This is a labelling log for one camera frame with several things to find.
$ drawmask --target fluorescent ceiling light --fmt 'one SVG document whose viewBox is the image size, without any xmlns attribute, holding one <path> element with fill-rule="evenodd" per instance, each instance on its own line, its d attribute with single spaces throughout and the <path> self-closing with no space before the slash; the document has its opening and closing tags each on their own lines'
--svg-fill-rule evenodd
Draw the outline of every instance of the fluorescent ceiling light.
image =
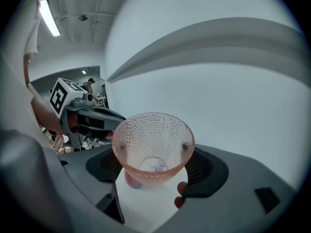
<svg viewBox="0 0 311 233">
<path fill-rule="evenodd" d="M 54 21 L 52 12 L 50 10 L 50 6 L 47 0 L 40 0 L 40 13 L 45 21 L 45 23 L 48 25 L 49 30 L 53 34 L 53 36 L 58 36 L 60 35 L 60 32 L 58 30 L 58 27 Z"/>
</svg>

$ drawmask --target ceiling pipe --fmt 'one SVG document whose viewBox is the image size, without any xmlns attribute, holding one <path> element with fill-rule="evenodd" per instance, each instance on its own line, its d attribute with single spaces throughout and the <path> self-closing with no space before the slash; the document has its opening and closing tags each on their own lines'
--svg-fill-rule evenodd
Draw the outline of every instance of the ceiling pipe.
<svg viewBox="0 0 311 233">
<path fill-rule="evenodd" d="M 95 30 L 96 30 L 96 14 L 97 14 L 97 9 L 98 9 L 98 4 L 99 4 L 99 0 L 97 0 L 96 3 L 96 8 L 95 8 L 95 13 L 94 13 L 94 30 L 93 30 L 93 43 L 95 43 Z"/>
<path fill-rule="evenodd" d="M 110 13 L 82 13 L 82 14 L 70 14 L 70 15 L 63 15 L 63 16 L 58 16 L 55 20 L 60 20 L 63 18 L 67 17 L 77 17 L 77 16 L 83 16 L 83 15 L 88 15 L 88 16 L 99 16 L 99 17 L 114 17 L 115 14 L 110 14 Z"/>
</svg>

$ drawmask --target white wall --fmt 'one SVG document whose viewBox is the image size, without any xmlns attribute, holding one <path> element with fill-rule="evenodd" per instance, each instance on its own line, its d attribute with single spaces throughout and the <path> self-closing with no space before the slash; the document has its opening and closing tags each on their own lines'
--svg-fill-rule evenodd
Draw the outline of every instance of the white wall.
<svg viewBox="0 0 311 233">
<path fill-rule="evenodd" d="M 101 66 L 109 107 L 125 117 L 143 112 L 174 115 L 190 126 L 196 143 L 255 158 L 298 189 L 310 159 L 311 90 L 295 75 L 296 70 L 309 73 L 302 61 L 290 58 L 296 55 L 290 41 L 288 56 L 274 52 L 272 45 L 265 50 L 264 42 L 260 50 L 209 46 L 176 56 L 173 51 L 164 57 L 144 56 L 137 66 L 129 61 L 172 32 L 226 17 L 265 19 L 286 25 L 286 31 L 300 31 L 280 0 L 125 0 Z M 296 33 L 290 36 L 292 42 Z M 209 61 L 205 56 L 211 52 L 224 61 Z M 227 58 L 234 52 L 240 53 L 240 63 Z M 251 65 L 243 63 L 246 58 Z M 124 65 L 128 69 L 116 74 Z M 291 71 L 284 75 L 266 66 Z"/>
<path fill-rule="evenodd" d="M 83 74 L 81 70 L 61 72 L 33 81 L 31 83 L 37 90 L 37 92 L 39 92 L 45 99 L 47 98 L 47 100 L 49 100 L 50 90 L 53 89 L 58 78 L 74 81 L 80 86 L 82 86 L 84 82 L 87 82 L 89 78 L 93 78 L 95 83 L 93 83 L 91 86 L 93 89 L 93 94 L 94 96 L 96 96 L 97 93 L 101 92 L 100 73 L 99 68 L 92 68 L 92 69 L 96 70 L 88 71 L 87 68 L 85 68 L 86 74 Z"/>
<path fill-rule="evenodd" d="M 97 44 L 73 44 L 65 38 L 53 39 L 38 49 L 31 59 L 29 79 L 34 81 L 53 73 L 78 67 L 100 66 L 103 47 Z"/>
<path fill-rule="evenodd" d="M 299 30 L 280 0 L 125 0 L 107 39 L 107 75 L 171 32 L 226 17 L 261 18 Z"/>
</svg>

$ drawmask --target textured glass cup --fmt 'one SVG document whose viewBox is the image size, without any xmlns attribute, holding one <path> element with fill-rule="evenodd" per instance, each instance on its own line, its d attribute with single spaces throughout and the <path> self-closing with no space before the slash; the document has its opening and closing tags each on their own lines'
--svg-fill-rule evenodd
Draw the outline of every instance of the textured glass cup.
<svg viewBox="0 0 311 233">
<path fill-rule="evenodd" d="M 118 126 L 112 149 L 134 179 L 159 185 L 174 177 L 191 158 L 194 137 L 190 128 L 176 117 L 144 113 Z"/>
</svg>

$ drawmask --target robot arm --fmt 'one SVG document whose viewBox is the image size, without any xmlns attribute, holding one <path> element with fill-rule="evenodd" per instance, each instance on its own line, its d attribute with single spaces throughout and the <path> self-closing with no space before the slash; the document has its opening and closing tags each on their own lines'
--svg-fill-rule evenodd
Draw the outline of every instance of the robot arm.
<svg viewBox="0 0 311 233">
<path fill-rule="evenodd" d="M 58 78 L 49 103 L 62 129 L 68 133 L 69 140 L 64 145 L 75 149 L 80 149 L 87 139 L 103 140 L 109 131 L 125 120 L 116 112 L 96 106 L 93 95 L 70 80 Z M 77 113 L 78 118 L 89 117 L 89 123 L 78 120 L 78 129 L 71 129 L 68 123 L 70 113 Z"/>
</svg>

